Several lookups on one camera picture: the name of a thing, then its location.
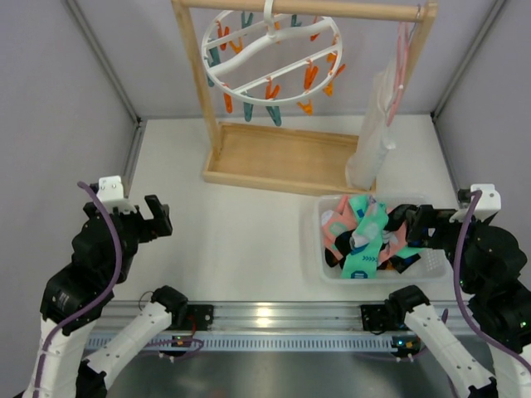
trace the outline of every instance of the white backdrop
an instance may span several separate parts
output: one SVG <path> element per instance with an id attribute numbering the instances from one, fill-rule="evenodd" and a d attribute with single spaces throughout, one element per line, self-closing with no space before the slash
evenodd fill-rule
<path id="1" fill-rule="evenodd" d="M 423 0 L 365 0 L 410 5 L 419 1 L 424 3 Z M 201 113 L 170 0 L 78 0 L 78 3 L 141 116 L 191 117 Z M 491 3 L 491 0 L 439 1 L 439 16 L 404 96 L 401 112 L 425 113 L 435 108 Z M 192 10 L 199 41 L 218 13 Z M 343 59 L 348 69 L 339 78 L 332 99 L 326 95 L 315 98 L 316 114 L 363 112 L 373 73 L 385 67 L 396 42 L 396 22 L 341 18 L 336 21 L 343 34 Z M 283 57 L 307 51 L 309 46 L 309 40 L 288 41 L 277 46 L 270 56 L 251 60 L 250 69 L 275 70 L 284 65 L 280 63 Z M 283 90 L 301 85 L 302 80 L 294 79 Z M 212 93 L 217 112 L 223 114 L 222 94 L 216 89 Z M 285 114 L 301 112 L 296 106 L 283 111 Z M 238 103 L 236 113 L 241 113 Z"/>

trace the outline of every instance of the gray wall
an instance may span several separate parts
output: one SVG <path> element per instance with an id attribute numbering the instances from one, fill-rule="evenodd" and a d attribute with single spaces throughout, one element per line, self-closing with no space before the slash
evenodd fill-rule
<path id="1" fill-rule="evenodd" d="M 190 117 L 201 113 L 170 0 L 77 1 L 140 115 Z M 424 0 L 365 2 L 416 6 Z M 439 16 L 404 96 L 402 112 L 428 113 L 435 108 L 491 3 L 492 0 L 439 1 Z M 202 39 L 207 25 L 218 13 L 215 10 L 192 10 L 198 40 Z M 240 13 L 235 14 L 230 24 L 232 28 L 239 26 Z M 255 18 L 262 19 L 261 13 L 257 13 Z M 311 17 L 304 19 L 305 24 L 311 21 Z M 336 88 L 332 99 L 324 94 L 314 98 L 315 113 L 362 113 L 367 106 L 373 73 L 385 67 L 396 45 L 397 24 L 341 18 L 337 19 L 337 23 L 343 34 L 343 58 L 348 69 L 339 78 L 341 86 Z M 248 66 L 238 70 L 235 77 L 249 81 L 250 76 L 264 75 L 288 63 L 281 61 L 283 57 L 296 54 L 300 59 L 311 54 L 309 51 L 315 49 L 311 44 L 309 40 L 301 40 L 273 46 L 250 60 Z M 222 56 L 227 56 L 226 53 L 232 53 L 230 47 Z M 302 90 L 302 82 L 303 75 L 290 75 L 290 80 L 283 84 L 282 92 L 294 94 L 295 91 L 290 90 L 296 90 L 298 94 Z M 220 91 L 212 89 L 212 97 L 218 113 L 223 114 Z M 240 104 L 236 103 L 234 109 L 235 114 L 241 114 Z M 284 107 L 282 111 L 285 114 L 302 114 L 296 105 Z M 264 114 L 263 109 L 255 109 L 256 114 L 260 112 Z"/>
<path id="2" fill-rule="evenodd" d="M 496 224 L 531 256 L 531 2 L 510 0 L 439 121 L 460 186 L 493 182 L 502 196 Z M 531 286 L 531 266 L 523 280 Z"/>
<path id="3" fill-rule="evenodd" d="M 78 180 L 121 171 L 133 123 L 60 0 L 0 4 L 0 386 L 37 355 L 46 281 L 68 264 Z"/>

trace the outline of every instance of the wooden base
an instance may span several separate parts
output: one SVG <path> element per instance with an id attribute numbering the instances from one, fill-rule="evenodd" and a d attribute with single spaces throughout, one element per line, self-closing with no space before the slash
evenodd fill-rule
<path id="1" fill-rule="evenodd" d="M 222 151 L 219 159 L 212 151 L 208 156 L 207 182 L 316 196 L 367 192 L 345 182 L 357 136 L 252 124 L 220 123 L 220 128 Z"/>

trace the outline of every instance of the white bracket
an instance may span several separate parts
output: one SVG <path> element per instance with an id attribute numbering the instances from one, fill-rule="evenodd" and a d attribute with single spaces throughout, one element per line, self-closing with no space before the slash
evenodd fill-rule
<path id="1" fill-rule="evenodd" d="M 112 213 L 114 209 L 118 209 L 120 213 L 125 214 L 136 212 L 136 207 L 129 202 L 128 197 L 125 195 L 122 177 L 102 177 L 100 178 L 98 185 L 99 189 L 97 197 L 109 213 Z"/>
<path id="2" fill-rule="evenodd" d="M 474 216 L 480 221 L 485 221 L 501 210 L 501 196 L 496 191 L 494 184 L 474 184 L 470 191 L 482 191 L 478 206 L 474 210 Z M 450 222 L 463 221 L 465 219 L 468 207 L 460 209 L 450 218 Z"/>

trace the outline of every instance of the orange clothespin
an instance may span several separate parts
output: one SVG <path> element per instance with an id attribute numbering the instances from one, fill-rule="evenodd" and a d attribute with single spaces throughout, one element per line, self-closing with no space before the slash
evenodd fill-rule
<path id="1" fill-rule="evenodd" d="M 346 64 L 342 64 L 342 65 L 339 67 L 338 71 L 335 72 L 335 76 L 334 76 L 334 78 L 330 81 L 329 85 L 327 85 L 326 87 L 323 88 L 324 93 L 325 93 L 328 97 L 331 97 L 332 95 L 334 95 L 334 80 L 335 80 L 336 77 L 339 76 L 339 74 L 340 74 L 341 72 L 343 72 L 343 71 L 345 70 L 346 67 L 347 67 Z"/>
<path id="2" fill-rule="evenodd" d="M 315 16 L 315 18 L 314 18 L 314 23 L 317 22 L 317 18 L 319 18 L 319 17 Z M 316 35 L 310 36 L 309 39 L 310 39 L 311 41 L 315 41 L 315 39 L 316 39 L 317 37 L 319 37 L 319 35 L 320 35 L 320 33 L 317 33 Z"/>
<path id="3" fill-rule="evenodd" d="M 304 89 L 309 90 L 314 83 L 315 76 L 317 76 L 319 73 L 319 67 L 314 66 L 314 62 L 312 60 L 308 60 L 306 62 L 308 62 L 308 67 L 304 73 Z"/>
<path id="4" fill-rule="evenodd" d="M 342 64 L 342 65 L 338 68 L 338 71 L 335 72 L 335 76 L 334 76 L 334 78 L 338 77 L 339 74 L 340 74 L 341 72 L 343 72 L 346 68 L 347 68 L 347 65 L 346 65 L 346 64 Z"/>
<path id="5" fill-rule="evenodd" d="M 312 100 L 309 101 L 308 104 L 303 104 L 302 102 L 298 102 L 297 105 L 306 113 L 306 114 L 309 114 L 310 116 L 312 114 L 314 114 L 314 103 L 312 102 Z"/>
<path id="6" fill-rule="evenodd" d="M 280 86 L 276 85 L 273 89 L 273 79 L 269 77 L 267 80 L 269 81 L 269 83 L 267 84 L 267 87 L 265 89 L 265 99 L 274 100 L 280 92 Z"/>
<path id="7" fill-rule="evenodd" d="M 222 37 L 228 36 L 228 34 L 231 32 L 230 27 L 225 27 L 225 33 L 223 33 L 222 23 L 219 21 L 216 21 L 216 24 L 217 24 L 217 37 L 218 38 L 221 39 Z M 222 49 L 222 51 L 224 51 L 227 48 L 227 44 L 226 43 L 221 44 L 219 47 Z"/>
<path id="8" fill-rule="evenodd" d="M 330 54 L 328 54 L 328 56 L 326 57 L 326 61 L 327 62 L 333 62 L 332 64 L 332 67 L 334 67 L 335 65 L 335 60 L 338 59 L 338 55 L 335 53 L 335 52 L 331 52 Z"/>
<path id="9" fill-rule="evenodd" d="M 328 97 L 334 95 L 334 79 L 330 81 L 329 85 L 323 88 L 323 91 Z"/>
<path id="10" fill-rule="evenodd" d="M 332 40 L 332 46 L 335 46 L 338 44 L 339 35 L 334 35 L 334 39 Z M 333 62 L 332 66 L 330 66 L 330 70 L 332 70 L 335 66 L 335 61 L 338 59 L 338 53 L 337 52 L 331 52 L 326 57 L 327 62 Z"/>
<path id="11" fill-rule="evenodd" d="M 225 99 L 225 109 L 227 110 L 227 113 L 232 113 L 232 98 L 229 94 L 223 93 L 223 98 Z"/>
<path id="12" fill-rule="evenodd" d="M 238 37 L 238 45 L 234 44 L 233 41 L 229 41 L 229 44 L 236 54 L 240 54 L 241 50 L 243 50 L 243 40 L 241 37 Z"/>

